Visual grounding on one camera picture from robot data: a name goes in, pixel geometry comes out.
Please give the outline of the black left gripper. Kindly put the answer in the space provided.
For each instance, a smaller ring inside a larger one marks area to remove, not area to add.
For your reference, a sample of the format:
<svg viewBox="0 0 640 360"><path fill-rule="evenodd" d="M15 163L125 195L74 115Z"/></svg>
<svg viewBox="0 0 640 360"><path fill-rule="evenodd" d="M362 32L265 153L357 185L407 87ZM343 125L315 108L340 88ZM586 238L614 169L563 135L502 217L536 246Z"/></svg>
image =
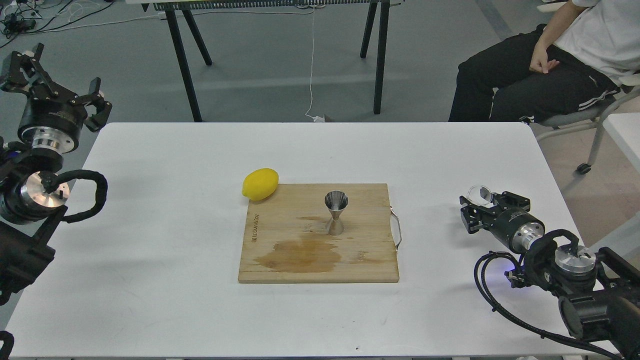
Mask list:
<svg viewBox="0 0 640 360"><path fill-rule="evenodd" d="M112 103L100 92L101 78L94 78L89 93L75 95L69 103L52 100L63 94L41 66L45 45L38 43L32 51L13 51L2 63L1 89L28 98L17 136L25 144L34 147L50 147L58 153L69 153L79 146L83 125L97 133L105 127L112 110ZM89 115L86 107L95 113Z"/></svg>

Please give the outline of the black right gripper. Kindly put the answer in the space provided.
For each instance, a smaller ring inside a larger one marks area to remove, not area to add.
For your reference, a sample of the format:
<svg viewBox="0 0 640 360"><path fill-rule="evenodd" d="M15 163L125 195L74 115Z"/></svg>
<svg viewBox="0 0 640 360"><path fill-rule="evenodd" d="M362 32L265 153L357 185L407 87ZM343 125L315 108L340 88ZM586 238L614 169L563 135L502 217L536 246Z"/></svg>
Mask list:
<svg viewBox="0 0 640 360"><path fill-rule="evenodd" d="M532 214L531 201L519 194L504 191L493 193L493 204L477 205L459 197L461 219L468 234L489 231L512 253L523 255L533 242L546 234L544 224Z"/></svg>

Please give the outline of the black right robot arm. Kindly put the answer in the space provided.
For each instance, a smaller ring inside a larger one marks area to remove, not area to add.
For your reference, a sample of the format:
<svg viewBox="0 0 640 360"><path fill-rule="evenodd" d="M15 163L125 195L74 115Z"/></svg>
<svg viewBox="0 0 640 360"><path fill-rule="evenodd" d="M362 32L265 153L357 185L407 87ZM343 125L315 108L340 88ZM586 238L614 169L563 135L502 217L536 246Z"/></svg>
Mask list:
<svg viewBox="0 0 640 360"><path fill-rule="evenodd" d="M637 360L640 349L639 271L608 247L592 251L564 228L546 231L530 214L530 199L480 187L482 203L460 196L461 219L468 233L489 231L507 251L490 251L474 266L475 285L494 312L565 346L613 360ZM514 289L538 286L558 298L569 336L532 326L506 310L491 294L485 272L495 259L514 268L505 272Z"/></svg>

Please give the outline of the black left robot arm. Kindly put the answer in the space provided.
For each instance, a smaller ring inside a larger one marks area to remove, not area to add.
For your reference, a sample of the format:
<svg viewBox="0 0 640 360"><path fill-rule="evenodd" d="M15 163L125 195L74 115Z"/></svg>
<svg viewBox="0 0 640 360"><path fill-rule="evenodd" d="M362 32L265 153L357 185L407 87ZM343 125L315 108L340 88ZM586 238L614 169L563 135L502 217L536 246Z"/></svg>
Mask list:
<svg viewBox="0 0 640 360"><path fill-rule="evenodd" d="M92 170L61 172L63 155L79 146L84 126L99 132L112 103L100 92L101 79L78 95L51 79L41 65L44 44L13 51L2 64L1 89L26 96L16 141L1 142L0 289L6 305L13 294L32 285L54 260L48 246L61 222L78 223L105 206L108 182ZM71 180L94 182L94 205L68 214Z"/></svg>

